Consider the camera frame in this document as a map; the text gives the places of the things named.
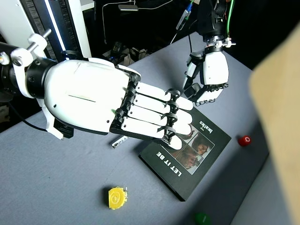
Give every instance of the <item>black book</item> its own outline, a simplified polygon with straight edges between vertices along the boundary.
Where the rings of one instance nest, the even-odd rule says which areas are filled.
[[[188,199],[231,139],[196,108],[189,113],[193,117],[192,132],[178,135],[180,150],[152,142],[140,154],[181,201]]]

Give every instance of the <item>red object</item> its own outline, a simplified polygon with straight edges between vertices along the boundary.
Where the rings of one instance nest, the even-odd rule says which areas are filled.
[[[238,140],[238,143],[242,147],[247,146],[251,144],[251,138],[248,135],[245,135]]]

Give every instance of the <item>led light strip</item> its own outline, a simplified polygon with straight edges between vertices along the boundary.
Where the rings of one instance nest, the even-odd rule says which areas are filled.
[[[48,0],[44,0],[44,1],[45,1],[45,4],[46,4],[46,7],[47,7],[47,9],[48,9],[48,13],[49,13],[49,16],[50,16],[50,18],[51,18],[52,24],[53,24],[53,26],[54,26],[54,29],[55,29],[57,38],[58,38],[58,40],[59,40],[59,42],[60,42],[61,49],[62,49],[63,51],[65,51],[66,48],[65,48],[64,42],[62,41],[62,38],[61,38],[61,35],[60,35],[60,30],[58,29],[58,26],[57,26],[57,24],[56,24],[56,21],[55,21],[55,18],[54,18],[54,15],[53,15],[51,6],[50,6],[50,4],[49,4],[49,1],[48,1]]]

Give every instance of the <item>yellow bottle cap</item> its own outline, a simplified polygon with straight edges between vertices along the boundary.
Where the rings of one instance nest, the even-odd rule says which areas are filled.
[[[127,191],[121,187],[114,187],[108,191],[109,208],[116,210],[121,208],[127,201]]]

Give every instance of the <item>robotic hand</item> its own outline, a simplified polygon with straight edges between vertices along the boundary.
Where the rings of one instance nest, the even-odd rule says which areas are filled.
[[[28,49],[2,52],[2,84],[6,93],[36,98],[47,119],[46,130],[59,139],[58,120],[66,127],[106,135],[108,132],[151,139],[181,148],[176,134],[188,135],[193,103],[180,92],[140,82],[141,75],[125,66],[95,58],[56,63],[42,58],[45,35],[33,34]],[[38,57],[33,60],[33,51]]]
[[[207,46],[192,52],[187,60],[184,94],[192,102],[200,105],[214,102],[222,90],[228,87],[228,65],[223,55],[223,47],[235,43],[226,33],[226,0],[202,0],[198,11],[198,33]],[[200,84],[193,83],[200,72]]]

